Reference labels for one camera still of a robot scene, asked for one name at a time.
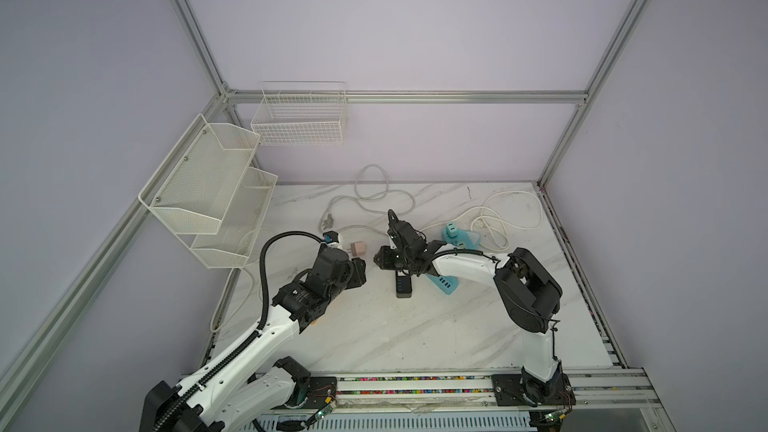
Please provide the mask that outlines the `pink usb charger plug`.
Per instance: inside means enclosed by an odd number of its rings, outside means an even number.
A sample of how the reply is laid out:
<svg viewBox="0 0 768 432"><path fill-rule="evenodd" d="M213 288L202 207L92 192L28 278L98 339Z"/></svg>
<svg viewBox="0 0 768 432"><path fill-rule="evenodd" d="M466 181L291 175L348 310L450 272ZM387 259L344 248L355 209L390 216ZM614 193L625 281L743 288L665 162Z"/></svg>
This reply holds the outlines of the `pink usb charger plug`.
<svg viewBox="0 0 768 432"><path fill-rule="evenodd" d="M363 241L356 241L350 245L350 253L353 257L365 256L367 252L367 245Z"/></svg>

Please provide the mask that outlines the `black power strip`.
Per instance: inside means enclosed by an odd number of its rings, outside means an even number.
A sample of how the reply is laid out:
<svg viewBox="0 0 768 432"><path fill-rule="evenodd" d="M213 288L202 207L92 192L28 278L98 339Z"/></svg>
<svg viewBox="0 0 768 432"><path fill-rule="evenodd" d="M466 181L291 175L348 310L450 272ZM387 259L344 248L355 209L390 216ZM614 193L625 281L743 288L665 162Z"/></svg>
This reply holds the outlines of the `black power strip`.
<svg viewBox="0 0 768 432"><path fill-rule="evenodd" d="M411 275L404 271L395 272L395 295L399 299L411 298L413 293Z"/></svg>

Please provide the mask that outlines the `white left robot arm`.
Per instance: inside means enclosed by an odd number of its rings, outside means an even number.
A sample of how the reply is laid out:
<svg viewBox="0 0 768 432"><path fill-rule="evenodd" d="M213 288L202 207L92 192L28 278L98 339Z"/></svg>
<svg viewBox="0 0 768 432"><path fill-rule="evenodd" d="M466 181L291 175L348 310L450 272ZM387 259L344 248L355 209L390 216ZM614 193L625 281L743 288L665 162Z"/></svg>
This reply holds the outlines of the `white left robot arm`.
<svg viewBox="0 0 768 432"><path fill-rule="evenodd" d="M345 290L365 283L366 264L344 251L341 236L317 238L311 268L276 295L262 290L257 323L196 372L171 386L159 382L146 395L142 431L237 431L269 410L298 407L308 397L309 371L291 357L251 377L284 345L322 317Z"/></svg>

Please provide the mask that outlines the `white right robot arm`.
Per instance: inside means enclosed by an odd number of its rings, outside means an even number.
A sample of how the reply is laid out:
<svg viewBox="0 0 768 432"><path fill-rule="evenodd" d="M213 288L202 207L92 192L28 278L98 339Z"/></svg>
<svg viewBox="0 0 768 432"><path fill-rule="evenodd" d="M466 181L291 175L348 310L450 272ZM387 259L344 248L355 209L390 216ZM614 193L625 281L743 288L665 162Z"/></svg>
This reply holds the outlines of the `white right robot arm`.
<svg viewBox="0 0 768 432"><path fill-rule="evenodd" d="M426 236L394 210L387 211L390 240L374 256L382 270L411 276L453 277L495 289L511 321L522 330L519 399L538 406L563 391L562 362L555 348L555 316L562 288L535 255L518 247L505 257L458 248Z"/></svg>

